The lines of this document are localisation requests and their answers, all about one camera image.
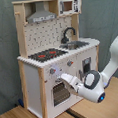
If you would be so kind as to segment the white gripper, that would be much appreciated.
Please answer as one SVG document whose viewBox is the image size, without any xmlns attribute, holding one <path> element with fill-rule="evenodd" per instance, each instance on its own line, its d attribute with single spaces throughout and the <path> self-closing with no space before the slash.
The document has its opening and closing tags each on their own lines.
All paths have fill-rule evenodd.
<svg viewBox="0 0 118 118">
<path fill-rule="evenodd" d="M 77 93 L 78 85 L 81 83 L 81 80 L 70 74 L 62 74 L 61 81 L 65 84 L 67 90 L 72 94 Z"/>
</svg>

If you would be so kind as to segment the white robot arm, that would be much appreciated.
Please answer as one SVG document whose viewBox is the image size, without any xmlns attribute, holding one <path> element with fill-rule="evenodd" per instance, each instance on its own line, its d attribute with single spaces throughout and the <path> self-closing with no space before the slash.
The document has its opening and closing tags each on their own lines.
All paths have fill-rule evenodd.
<svg viewBox="0 0 118 118">
<path fill-rule="evenodd" d="M 100 103 L 104 99 L 104 89 L 108 87 L 111 77 L 118 69 L 118 36 L 109 50 L 111 58 L 104 70 L 100 73 L 95 70 L 87 72 L 84 82 L 70 74 L 61 75 L 61 80 L 70 93 L 95 103 Z"/>
</svg>

